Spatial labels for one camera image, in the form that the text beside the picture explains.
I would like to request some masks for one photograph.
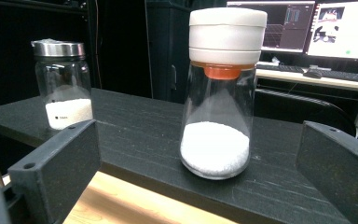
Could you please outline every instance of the image on screen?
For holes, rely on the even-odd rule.
[[[319,4],[307,54],[358,59],[358,2]]]
[[[268,14],[262,50],[302,53],[310,30],[314,1],[227,1]]]

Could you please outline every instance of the white granules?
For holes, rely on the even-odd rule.
[[[202,174],[230,175],[246,163],[249,137],[219,123],[191,123],[185,126],[181,154],[191,168]]]
[[[76,99],[46,104],[48,124],[51,128],[62,130],[83,120],[92,119],[91,100]]]

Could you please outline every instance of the bottle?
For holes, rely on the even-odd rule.
[[[62,130],[92,119],[90,72],[83,43],[43,39],[31,44],[50,128]]]
[[[227,179],[249,163],[255,64],[266,23],[267,13],[247,8],[190,13],[190,67],[180,156],[195,175]]]

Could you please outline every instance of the black chair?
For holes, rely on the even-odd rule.
[[[356,135],[351,117],[326,101],[264,89],[255,90],[255,116],[295,123],[304,120],[322,123],[342,132]]]

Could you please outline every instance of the keyboard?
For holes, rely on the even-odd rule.
[[[321,73],[323,77],[330,77],[330,78],[335,78],[335,79],[358,82],[358,74],[356,74],[356,73],[328,71],[328,70],[322,70],[322,69],[317,69],[317,71],[319,73]]]
[[[304,73],[304,70],[298,66],[291,65],[269,65],[269,64],[257,64],[256,68],[272,70],[272,71],[280,71],[280,72],[292,72],[292,73]]]

